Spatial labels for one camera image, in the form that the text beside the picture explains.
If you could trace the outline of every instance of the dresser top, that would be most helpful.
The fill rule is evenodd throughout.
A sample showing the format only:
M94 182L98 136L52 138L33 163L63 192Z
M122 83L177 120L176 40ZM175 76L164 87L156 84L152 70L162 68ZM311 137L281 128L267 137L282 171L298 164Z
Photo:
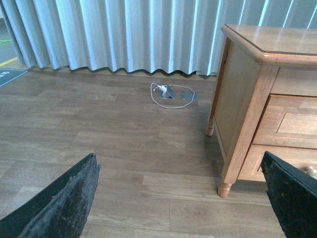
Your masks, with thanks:
M317 68L317 30L246 25L221 29L259 64Z

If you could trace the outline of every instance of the dresser drawer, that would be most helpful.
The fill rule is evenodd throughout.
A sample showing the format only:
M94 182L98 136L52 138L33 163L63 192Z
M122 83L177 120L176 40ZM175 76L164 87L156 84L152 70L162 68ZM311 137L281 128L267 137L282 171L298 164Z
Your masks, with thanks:
M317 149L317 98L271 95L253 144Z
M281 68L271 93L317 97L317 70Z
M302 171L305 171L305 168L309 166L317 169L317 150L251 145L238 179L265 181L261 169L261 161L265 151L273 153Z

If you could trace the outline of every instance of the metal floor plate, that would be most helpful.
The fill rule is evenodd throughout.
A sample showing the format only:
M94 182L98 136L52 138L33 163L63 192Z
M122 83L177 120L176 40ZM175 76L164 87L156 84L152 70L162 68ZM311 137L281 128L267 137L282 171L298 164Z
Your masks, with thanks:
M192 93L192 92L182 92L182 93L181 93L181 98L182 98L183 100L192 100L193 94L194 94L194 93ZM198 101L198 100L200 100L199 94L198 94L198 93L195 93L194 101Z

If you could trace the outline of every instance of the black mat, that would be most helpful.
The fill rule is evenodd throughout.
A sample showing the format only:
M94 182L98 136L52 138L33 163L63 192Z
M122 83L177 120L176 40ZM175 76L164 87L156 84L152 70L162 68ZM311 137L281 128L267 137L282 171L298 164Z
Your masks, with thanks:
M27 70L0 68L0 87L27 73Z

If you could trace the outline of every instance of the dresser leg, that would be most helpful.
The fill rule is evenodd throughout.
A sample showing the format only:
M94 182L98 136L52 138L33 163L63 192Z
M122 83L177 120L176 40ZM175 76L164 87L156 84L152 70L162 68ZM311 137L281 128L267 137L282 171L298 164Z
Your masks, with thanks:
M213 125L213 122L211 121L211 122L209 122L209 124L207 126L206 135L207 136L212 136L213 131L214 131L214 125Z
M231 183L224 183L221 182L218 188L218 195L220 197L225 198L226 196L228 196L230 189L231 189L232 184Z

